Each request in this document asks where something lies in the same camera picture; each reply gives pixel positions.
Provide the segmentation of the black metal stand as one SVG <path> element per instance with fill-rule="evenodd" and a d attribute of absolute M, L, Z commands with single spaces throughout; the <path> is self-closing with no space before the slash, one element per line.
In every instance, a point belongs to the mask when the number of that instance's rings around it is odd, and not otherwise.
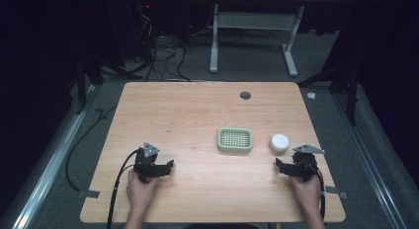
<path fill-rule="evenodd" d="M 141 80 L 142 77 L 129 73 L 120 66 L 113 65 L 96 55 L 81 55 L 76 64 L 77 70 L 77 111 L 80 115 L 88 104 L 88 90 L 86 80 L 89 80 L 92 87 L 101 86 L 104 82 L 102 68 L 110 69 L 114 73 L 130 80 Z"/>
<path fill-rule="evenodd" d="M 346 115 L 352 125 L 355 121 L 355 108 L 357 102 L 358 87 L 358 66 L 349 61 L 340 63 L 334 67 L 328 68 L 315 74 L 297 85 L 300 88 L 308 87 L 315 82 L 330 81 L 329 91 L 331 94 L 347 93 Z"/>

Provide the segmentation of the green soap dish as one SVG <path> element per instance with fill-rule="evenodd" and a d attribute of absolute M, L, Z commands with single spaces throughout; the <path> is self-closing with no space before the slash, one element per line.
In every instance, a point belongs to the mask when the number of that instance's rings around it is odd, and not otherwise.
<path fill-rule="evenodd" d="M 252 132 L 249 129 L 223 127 L 218 131 L 217 149 L 221 152 L 248 154 L 252 146 Z"/>

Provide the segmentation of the person's right hand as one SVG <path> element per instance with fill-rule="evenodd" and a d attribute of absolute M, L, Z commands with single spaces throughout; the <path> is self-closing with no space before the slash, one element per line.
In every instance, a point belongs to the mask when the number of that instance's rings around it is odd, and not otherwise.
<path fill-rule="evenodd" d="M 320 182 L 318 178 L 312 176 L 304 182 L 300 178 L 290 177 L 290 181 L 303 215 L 307 218 L 321 217 L 319 208 Z"/>

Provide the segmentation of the white round soap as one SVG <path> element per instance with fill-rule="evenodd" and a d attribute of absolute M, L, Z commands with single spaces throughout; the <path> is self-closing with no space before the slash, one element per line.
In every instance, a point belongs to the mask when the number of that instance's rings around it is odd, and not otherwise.
<path fill-rule="evenodd" d="M 284 154 L 290 146 L 290 140 L 284 134 L 277 133 L 271 137 L 269 145 L 275 153 Z"/>

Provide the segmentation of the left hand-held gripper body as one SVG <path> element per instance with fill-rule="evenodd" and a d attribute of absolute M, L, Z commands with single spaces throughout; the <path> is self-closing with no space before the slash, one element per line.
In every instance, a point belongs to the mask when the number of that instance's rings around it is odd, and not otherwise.
<path fill-rule="evenodd" d="M 147 142 L 136 150 L 133 168 L 142 183 L 146 183 L 149 178 L 158 178 L 157 173 L 160 170 L 158 169 L 158 165 L 155 164 L 155 161 L 159 151 L 159 148 Z"/>

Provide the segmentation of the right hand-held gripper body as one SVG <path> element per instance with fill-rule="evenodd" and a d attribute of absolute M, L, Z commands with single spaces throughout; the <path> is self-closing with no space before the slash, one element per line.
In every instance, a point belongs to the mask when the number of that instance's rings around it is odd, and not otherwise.
<path fill-rule="evenodd" d="M 311 146 L 309 144 L 303 144 L 293 149 L 293 177 L 302 178 L 307 182 L 312 176 L 319 175 L 319 169 L 317 167 L 317 161 L 315 159 L 316 154 L 324 154 L 323 149 Z"/>

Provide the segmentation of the metal floor rail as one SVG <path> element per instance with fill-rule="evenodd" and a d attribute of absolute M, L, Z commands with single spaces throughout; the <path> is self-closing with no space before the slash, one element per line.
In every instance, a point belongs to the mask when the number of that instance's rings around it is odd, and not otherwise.
<path fill-rule="evenodd" d="M 61 122 L 45 152 L 36 163 L 29 178 L 25 181 L 17 197 L 10 206 L 12 216 L 8 219 L 6 229 L 29 229 L 42 208 L 60 169 L 75 144 L 76 135 L 85 118 L 87 109 L 91 106 L 100 90 L 99 86 L 90 84 L 87 88 L 85 107 L 78 113 L 77 101 Z"/>
<path fill-rule="evenodd" d="M 346 105 L 340 95 L 332 96 L 333 102 L 337 107 L 339 113 L 343 117 L 350 134 L 355 142 L 356 151 L 359 155 L 360 161 L 363 165 L 364 171 L 372 185 L 377 200 L 387 218 L 388 223 L 392 229 L 407 229 L 406 223 L 395 204 L 394 198 L 391 195 L 389 188 L 379 173 L 377 166 L 369 153 L 369 150 L 364 143 L 361 133 L 352 124 L 346 113 Z"/>

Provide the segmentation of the white desk frame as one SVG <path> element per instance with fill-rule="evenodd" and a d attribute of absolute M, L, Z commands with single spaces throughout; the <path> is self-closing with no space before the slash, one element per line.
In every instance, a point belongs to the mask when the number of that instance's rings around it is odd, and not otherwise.
<path fill-rule="evenodd" d="M 292 48 L 304 12 L 299 6 L 293 14 L 262 14 L 251 12 L 224 12 L 219 11 L 218 5 L 212 6 L 212 41 L 210 48 L 209 72 L 218 70 L 218 30 L 223 29 L 250 29 L 287 31 L 289 39 L 281 45 L 282 53 L 288 68 L 289 75 L 296 77 L 298 72 L 294 64 Z"/>

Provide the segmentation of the person's left hand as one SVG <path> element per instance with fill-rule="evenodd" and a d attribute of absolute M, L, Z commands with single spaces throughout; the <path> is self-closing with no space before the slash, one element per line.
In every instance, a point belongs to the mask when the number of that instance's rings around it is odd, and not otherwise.
<path fill-rule="evenodd" d="M 139 180 L 139 175 L 134 171 L 128 172 L 126 194 L 129 201 L 128 221 L 141 221 L 154 196 L 158 180 L 152 178 L 148 183 Z"/>

